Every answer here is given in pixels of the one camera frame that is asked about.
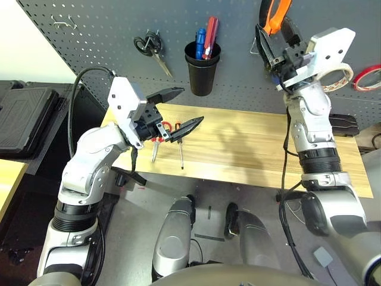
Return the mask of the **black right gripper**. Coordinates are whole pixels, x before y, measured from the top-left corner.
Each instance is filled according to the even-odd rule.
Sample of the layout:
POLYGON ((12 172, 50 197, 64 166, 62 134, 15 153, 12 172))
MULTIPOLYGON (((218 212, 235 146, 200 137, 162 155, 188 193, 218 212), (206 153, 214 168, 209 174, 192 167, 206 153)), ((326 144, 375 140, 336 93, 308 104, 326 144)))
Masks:
POLYGON ((265 68, 275 72, 282 82, 286 82, 297 75, 297 69, 306 65, 304 56, 307 43, 300 42, 298 29, 288 16, 285 16, 282 21, 281 33, 285 42, 291 46, 284 49, 281 56, 276 57, 268 42, 267 33, 259 24, 255 26, 257 50, 264 61, 265 68))

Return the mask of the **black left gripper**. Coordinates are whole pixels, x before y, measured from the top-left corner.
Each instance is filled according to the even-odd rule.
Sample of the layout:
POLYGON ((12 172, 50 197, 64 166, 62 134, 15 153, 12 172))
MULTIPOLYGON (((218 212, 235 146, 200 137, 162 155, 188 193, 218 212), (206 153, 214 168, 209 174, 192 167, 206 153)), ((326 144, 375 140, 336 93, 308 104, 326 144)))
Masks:
POLYGON ((185 89, 181 87, 172 87, 162 89, 147 96, 147 105, 136 122, 136 132, 140 141, 147 141, 152 138, 162 138, 165 142, 178 141, 190 134, 203 120, 204 116, 190 119, 187 122, 181 123, 180 127, 170 133, 169 128, 164 127, 163 118, 156 108, 155 104, 166 103, 175 99, 185 89))

